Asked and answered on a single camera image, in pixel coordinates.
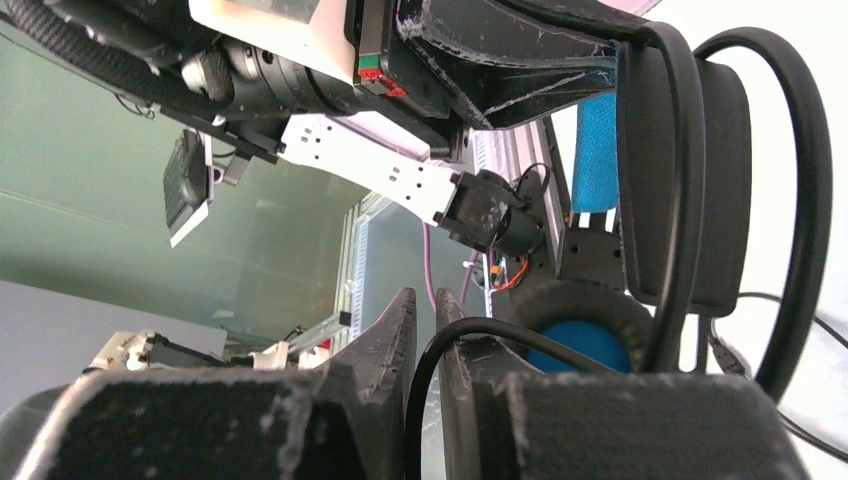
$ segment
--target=blue foam pad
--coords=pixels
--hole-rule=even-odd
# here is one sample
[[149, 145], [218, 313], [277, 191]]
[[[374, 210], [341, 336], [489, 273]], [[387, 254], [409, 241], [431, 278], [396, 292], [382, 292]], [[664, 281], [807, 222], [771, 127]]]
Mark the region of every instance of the blue foam pad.
[[615, 95], [602, 95], [577, 107], [577, 152], [571, 208], [601, 213], [618, 206], [618, 150]]
[[[630, 373], [630, 357], [624, 345], [613, 334], [594, 323], [572, 320], [548, 328], [542, 335], [577, 350], [587, 357], [622, 373]], [[571, 365], [530, 350], [527, 362], [545, 373], [575, 371]]]

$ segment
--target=orange wire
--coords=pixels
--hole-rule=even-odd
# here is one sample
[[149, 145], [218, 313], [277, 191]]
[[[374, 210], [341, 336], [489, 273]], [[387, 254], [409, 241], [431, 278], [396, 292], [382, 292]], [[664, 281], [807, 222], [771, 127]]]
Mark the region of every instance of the orange wire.
[[522, 264], [521, 264], [521, 270], [519, 270], [518, 273], [516, 273], [515, 276], [512, 277], [512, 280], [507, 282], [506, 285], [504, 285], [502, 287], [498, 287], [497, 291], [506, 290], [508, 288], [514, 287], [515, 284], [518, 283], [519, 280], [521, 280], [521, 277], [524, 276], [525, 273], [527, 273], [527, 270], [529, 268], [530, 268], [530, 261], [527, 260], [527, 259], [524, 259], [522, 261]]

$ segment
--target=purple cable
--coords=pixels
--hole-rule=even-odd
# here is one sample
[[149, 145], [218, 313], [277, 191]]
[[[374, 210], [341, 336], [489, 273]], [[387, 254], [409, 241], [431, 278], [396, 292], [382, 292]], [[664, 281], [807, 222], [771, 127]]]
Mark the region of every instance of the purple cable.
[[468, 285], [471, 284], [471, 274], [474, 273], [474, 265], [477, 263], [477, 257], [480, 252], [477, 250], [471, 251], [471, 258], [468, 260], [468, 268], [465, 270], [465, 278], [462, 279], [462, 291], [459, 294], [459, 303], [465, 305], [465, 298], [468, 297]]
[[424, 283], [427, 284], [427, 297], [430, 298], [430, 306], [436, 311], [436, 289], [433, 288], [433, 272], [430, 270], [430, 226], [421, 222], [424, 231]]

